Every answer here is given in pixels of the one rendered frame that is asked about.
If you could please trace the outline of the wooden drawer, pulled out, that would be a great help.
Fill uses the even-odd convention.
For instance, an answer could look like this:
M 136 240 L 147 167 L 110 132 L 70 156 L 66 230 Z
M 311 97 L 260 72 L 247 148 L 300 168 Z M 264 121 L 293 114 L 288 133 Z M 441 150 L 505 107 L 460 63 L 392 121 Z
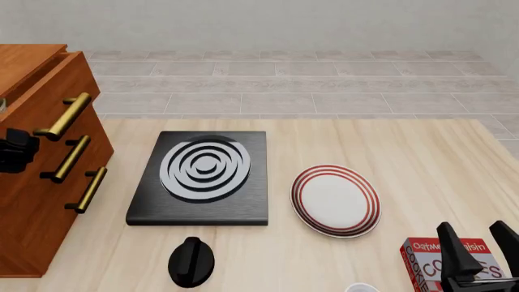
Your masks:
M 88 106 L 100 94 L 84 54 L 54 55 L 7 95 L 6 112 L 0 114 L 0 139 L 6 138 L 7 128 L 26 131 L 32 136 L 38 128 L 50 128 L 69 107 L 62 103 L 63 99 L 77 97 L 82 92 L 92 96 Z M 36 137 L 40 144 L 41 138 L 45 138 Z

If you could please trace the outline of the wooden drawer, lowest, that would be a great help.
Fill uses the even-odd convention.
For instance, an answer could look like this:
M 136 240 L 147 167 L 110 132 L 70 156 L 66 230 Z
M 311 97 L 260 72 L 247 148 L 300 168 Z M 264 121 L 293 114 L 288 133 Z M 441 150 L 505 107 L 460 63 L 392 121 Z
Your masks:
M 0 277 L 42 277 L 77 214 L 65 209 L 81 199 L 91 182 L 85 173 L 107 164 L 114 150 L 104 131 L 90 143 L 64 182 L 41 178 L 58 168 L 71 150 L 63 141 L 43 140 L 36 160 L 20 174 L 0 174 Z

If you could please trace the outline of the flat black stove plate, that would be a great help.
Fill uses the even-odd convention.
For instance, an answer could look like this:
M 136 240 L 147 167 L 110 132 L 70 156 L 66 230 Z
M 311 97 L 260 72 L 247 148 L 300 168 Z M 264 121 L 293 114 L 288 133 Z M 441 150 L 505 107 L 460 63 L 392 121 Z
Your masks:
M 128 225 L 268 225 L 264 131 L 162 131 Z

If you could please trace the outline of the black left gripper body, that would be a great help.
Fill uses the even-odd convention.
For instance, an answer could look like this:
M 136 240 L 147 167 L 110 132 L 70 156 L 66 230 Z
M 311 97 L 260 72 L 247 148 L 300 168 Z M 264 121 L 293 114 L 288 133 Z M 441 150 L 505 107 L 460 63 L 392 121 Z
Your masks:
M 15 128 L 6 129 L 6 138 L 0 139 L 0 173 L 24 172 L 39 151 L 39 138 Z

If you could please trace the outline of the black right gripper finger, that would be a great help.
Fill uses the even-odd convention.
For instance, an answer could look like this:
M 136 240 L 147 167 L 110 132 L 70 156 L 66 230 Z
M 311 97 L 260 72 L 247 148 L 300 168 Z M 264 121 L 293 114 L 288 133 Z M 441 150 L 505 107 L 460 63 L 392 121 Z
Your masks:
M 503 221 L 496 221 L 489 230 L 499 246 L 513 276 L 519 276 L 519 234 Z
M 441 280 L 474 281 L 483 266 L 466 250 L 448 222 L 436 228 L 441 251 Z

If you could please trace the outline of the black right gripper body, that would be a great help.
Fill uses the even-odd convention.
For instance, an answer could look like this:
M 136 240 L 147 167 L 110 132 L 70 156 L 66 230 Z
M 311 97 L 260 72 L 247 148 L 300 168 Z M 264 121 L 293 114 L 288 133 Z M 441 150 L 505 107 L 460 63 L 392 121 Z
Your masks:
M 476 279 L 471 274 L 441 277 L 443 292 L 519 292 L 519 277 Z

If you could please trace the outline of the wooden drawer, middle height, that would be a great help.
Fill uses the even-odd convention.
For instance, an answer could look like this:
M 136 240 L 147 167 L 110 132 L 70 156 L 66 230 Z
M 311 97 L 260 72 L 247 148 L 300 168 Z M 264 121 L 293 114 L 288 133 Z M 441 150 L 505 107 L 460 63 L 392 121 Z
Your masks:
M 41 172 L 54 172 L 71 151 L 66 140 L 77 140 L 82 135 L 90 136 L 90 144 L 65 181 L 57 184 L 40 179 Z M 32 226 L 73 221 L 77 213 L 64 205 L 79 201 L 91 181 L 84 173 L 106 165 L 113 153 L 101 120 L 93 106 L 88 106 L 58 142 L 41 138 L 40 151 L 24 172 L 0 174 L 0 230 L 25 232 Z

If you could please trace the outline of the round black stove knob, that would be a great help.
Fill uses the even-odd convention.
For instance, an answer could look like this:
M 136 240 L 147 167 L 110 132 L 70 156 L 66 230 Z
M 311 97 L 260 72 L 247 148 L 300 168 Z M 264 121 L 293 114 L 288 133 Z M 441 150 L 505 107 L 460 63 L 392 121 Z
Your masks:
M 177 286 L 195 288 L 211 277 L 215 262 L 212 248 L 207 243 L 197 237 L 189 237 L 170 255 L 169 276 Z

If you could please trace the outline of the white plate with red rings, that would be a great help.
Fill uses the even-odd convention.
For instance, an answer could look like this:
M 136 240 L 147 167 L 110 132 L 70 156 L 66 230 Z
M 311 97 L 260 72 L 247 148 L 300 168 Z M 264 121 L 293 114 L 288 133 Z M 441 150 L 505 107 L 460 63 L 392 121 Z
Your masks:
M 332 238 L 369 233 L 382 216 L 376 189 L 358 172 L 342 165 L 314 165 L 298 174 L 290 203 L 310 228 Z

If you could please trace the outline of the printed cookie box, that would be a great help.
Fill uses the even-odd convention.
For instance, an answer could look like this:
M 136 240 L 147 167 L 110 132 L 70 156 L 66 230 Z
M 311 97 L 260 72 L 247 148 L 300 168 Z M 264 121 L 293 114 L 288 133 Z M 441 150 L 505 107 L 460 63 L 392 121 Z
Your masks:
M 480 238 L 463 238 L 465 249 L 483 266 L 476 279 L 502 279 L 498 265 L 486 243 Z M 415 292 L 443 292 L 442 260 L 438 238 L 407 238 L 400 248 L 401 257 Z

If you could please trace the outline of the wooden cabinet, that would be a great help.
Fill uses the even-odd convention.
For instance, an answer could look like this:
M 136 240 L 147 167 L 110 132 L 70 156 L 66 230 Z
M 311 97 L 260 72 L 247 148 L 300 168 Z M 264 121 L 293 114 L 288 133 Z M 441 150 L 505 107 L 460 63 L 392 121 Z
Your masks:
M 58 53 L 82 52 L 69 52 L 65 45 L 0 45 L 0 99 Z

